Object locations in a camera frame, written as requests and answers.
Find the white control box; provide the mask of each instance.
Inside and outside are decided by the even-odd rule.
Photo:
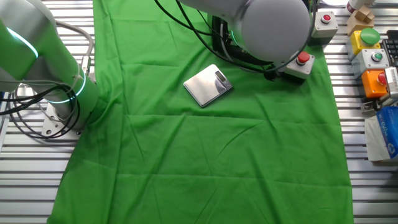
[[[334,37],[338,31],[338,23],[332,11],[317,12],[313,38]]]
[[[351,64],[355,79],[359,79],[368,69],[388,68],[389,59],[384,49],[363,49]]]
[[[327,45],[338,31],[338,23],[332,11],[317,12],[315,27],[312,31],[309,46]]]
[[[286,66],[284,73],[290,76],[289,78],[292,78],[294,80],[305,81],[311,74],[314,61],[315,56],[313,55],[310,55],[310,58],[307,62],[305,62],[305,65],[301,65],[297,63],[297,60],[294,60]]]

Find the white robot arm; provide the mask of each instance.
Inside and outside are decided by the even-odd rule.
[[[254,57],[282,64],[305,43],[310,15],[302,0],[180,0],[222,18],[236,43]]]

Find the metal rail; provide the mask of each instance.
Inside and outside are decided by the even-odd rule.
[[[44,3],[56,19],[79,26],[94,35],[91,1]],[[340,26],[337,36],[324,51],[346,145],[355,223],[398,223],[398,166],[375,165],[367,160],[364,136],[366,117],[359,110],[358,87],[344,45],[348,39],[346,22],[349,14],[343,8],[320,11],[333,11]],[[375,29],[382,38],[386,38],[387,30],[398,29],[398,9],[374,9],[373,12],[376,15]],[[58,28],[58,31],[69,51],[80,61],[88,42],[70,30]],[[34,129],[41,131],[44,116],[37,108],[22,114]],[[14,124],[8,124],[0,153],[0,223],[46,222],[75,143],[36,141],[21,134]]]

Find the emergency stop button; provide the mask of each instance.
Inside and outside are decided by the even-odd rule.
[[[387,85],[386,74],[384,72],[379,74],[379,76],[377,78],[377,82],[380,85]]]
[[[331,16],[329,16],[329,15],[324,15],[324,16],[321,18],[321,21],[322,21],[324,24],[328,24],[328,23],[331,21]]]
[[[309,61],[310,60],[310,54],[308,54],[308,53],[306,53],[306,52],[301,52],[299,55],[298,55],[298,57],[297,57],[297,63],[299,64],[299,65],[305,65],[305,63],[307,62],[307,61]]]

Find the black cable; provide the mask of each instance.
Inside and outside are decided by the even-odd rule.
[[[220,54],[218,54],[217,52],[215,52],[215,51],[205,42],[205,40],[203,40],[203,38],[200,36],[200,34],[198,33],[198,31],[195,29],[195,27],[193,26],[191,20],[188,18],[187,13],[185,13],[185,10],[184,10],[184,8],[182,7],[181,3],[180,3],[179,1],[176,1],[176,2],[177,2],[178,7],[179,7],[180,10],[181,10],[182,15],[184,16],[185,20],[188,22],[189,26],[192,28],[193,32],[194,32],[194,33],[196,34],[196,36],[199,38],[200,42],[202,42],[202,44],[203,44],[212,54],[214,54],[214,55],[217,56],[218,58],[224,60],[225,62],[232,63],[233,65],[237,65],[237,66],[239,66],[239,67],[243,67],[243,68],[246,68],[246,69],[250,69],[250,70],[253,70],[253,71],[255,71],[255,72],[263,73],[263,74],[264,74],[264,77],[265,77],[266,79],[270,80],[270,81],[275,80],[275,78],[276,78],[275,75],[271,76],[271,75],[269,75],[269,74],[267,74],[267,73],[264,73],[263,70],[260,70],[260,69],[257,69],[257,68],[252,68],[252,67],[247,66],[247,65],[240,65],[240,64],[238,64],[238,63],[236,63],[236,62],[233,62],[233,61],[228,60],[227,58],[225,58],[225,57],[221,56]]]
[[[33,136],[33,135],[31,135],[31,134],[25,132],[25,131],[17,124],[17,122],[16,122],[16,120],[15,120],[15,117],[14,117],[12,114],[10,114],[10,117],[11,117],[12,121],[14,122],[14,124],[16,125],[16,127],[17,127],[22,133],[24,133],[24,134],[27,135],[28,137],[35,138],[35,139],[54,139],[54,138],[59,138],[59,137],[61,137],[61,136],[66,135],[66,134],[67,134],[70,130],[72,130],[73,127],[77,124],[77,121],[78,121],[79,118],[80,118],[80,104],[79,104],[79,101],[77,100],[77,97],[76,97],[75,92],[74,92],[74,91],[70,91],[70,87],[69,87],[69,86],[66,86],[66,85],[60,85],[60,86],[58,86],[58,87],[61,88],[61,89],[67,94],[67,96],[69,97],[69,102],[70,102],[70,104],[71,104],[71,113],[74,112],[74,106],[75,106],[73,100],[76,100],[76,102],[77,102],[78,114],[77,114],[77,116],[76,116],[75,122],[71,125],[70,128],[68,128],[68,129],[65,131],[65,129],[66,129],[67,126],[69,125],[70,121],[72,120],[72,116],[70,116],[70,117],[68,118],[67,122],[64,124],[64,127],[63,127],[61,130],[59,130],[58,132],[56,132],[55,134],[53,134],[53,135],[51,135],[51,136],[44,136],[44,135],[42,135],[42,134],[40,134],[40,133],[34,131],[34,130],[22,119],[21,114],[20,114],[19,112],[17,112],[17,115],[18,115],[20,121],[21,121],[30,131],[32,131],[34,134],[38,135],[38,136]]]
[[[225,41],[226,39],[225,39],[224,37],[222,37],[221,34],[220,34],[219,32],[217,32],[216,30],[214,30],[214,29],[212,28],[212,26],[209,25],[209,23],[207,22],[207,20],[206,20],[205,17],[203,16],[203,14],[202,14],[199,10],[197,10],[197,11],[199,12],[199,14],[200,14],[201,18],[203,19],[203,21],[205,21],[206,25],[207,25],[217,36],[219,36],[223,41]]]
[[[33,99],[37,99],[37,98],[42,98],[43,96],[51,93],[52,91],[60,90],[60,89],[62,89],[62,87],[61,87],[61,85],[58,85],[58,86],[55,86],[55,87],[53,87],[51,89],[45,90],[42,93],[38,93],[38,94],[33,95],[33,96],[27,96],[27,97],[23,97],[23,98],[19,98],[19,99],[9,99],[9,98],[8,99],[1,99],[0,101],[3,101],[3,102],[18,102],[18,101],[33,100]]]
[[[180,20],[178,20],[176,17],[174,17],[173,15],[171,15],[161,4],[158,0],[155,0],[156,5],[160,8],[160,10],[162,10],[167,16],[169,16],[172,20],[174,20],[175,22],[179,23],[181,26],[184,26],[187,29],[193,30],[194,28],[189,27],[188,25],[186,25],[185,23],[181,22]],[[203,35],[209,35],[209,36],[213,36],[213,35],[217,35],[217,34],[210,34],[207,32],[203,32],[200,30],[193,30],[193,31],[197,31],[199,34],[203,34]]]

